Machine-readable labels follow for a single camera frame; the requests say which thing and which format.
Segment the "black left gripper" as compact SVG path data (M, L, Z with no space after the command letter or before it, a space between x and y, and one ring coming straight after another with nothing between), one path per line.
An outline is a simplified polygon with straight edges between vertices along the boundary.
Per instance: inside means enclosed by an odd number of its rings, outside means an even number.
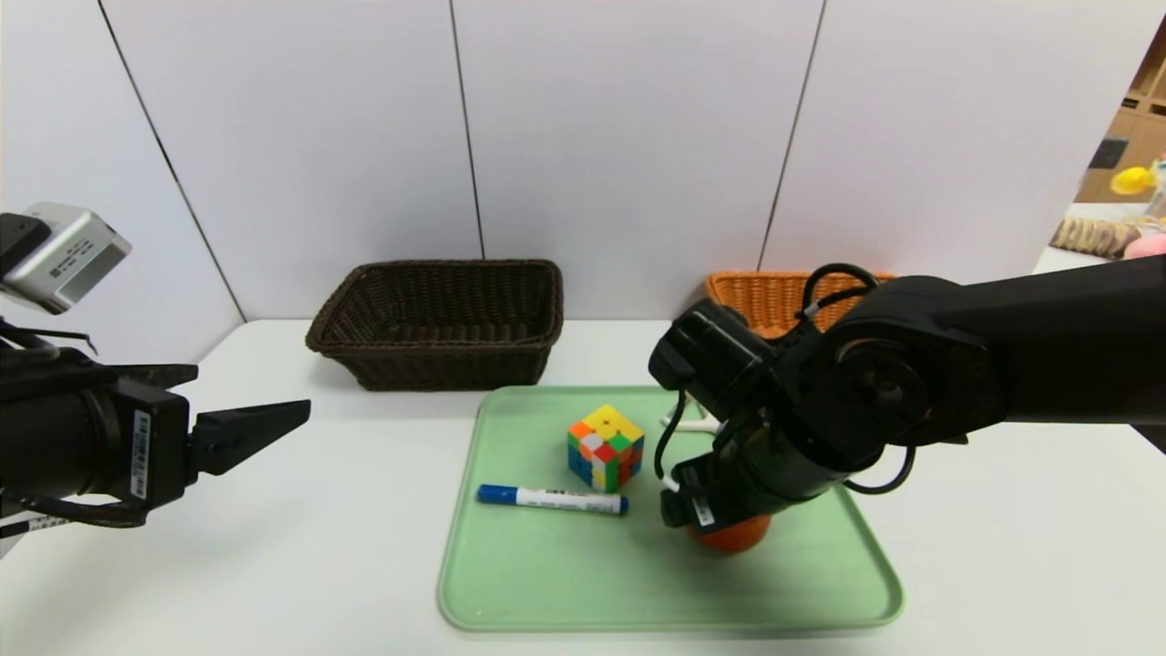
M187 385L195 364L112 365L114 385L5 400L3 489L66 499L106 495L166 505L187 485L183 449L190 405L152 385ZM310 400L226 408L196 416L189 475L224 475L310 418Z

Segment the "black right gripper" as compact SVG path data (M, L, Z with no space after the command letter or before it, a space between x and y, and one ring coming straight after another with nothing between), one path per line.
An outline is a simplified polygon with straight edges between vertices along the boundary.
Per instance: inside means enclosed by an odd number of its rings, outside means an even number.
M668 528L716 532L750 519L768 519L827 491L827 468L766 426L742 429L719 447L670 470L679 491L660 491Z

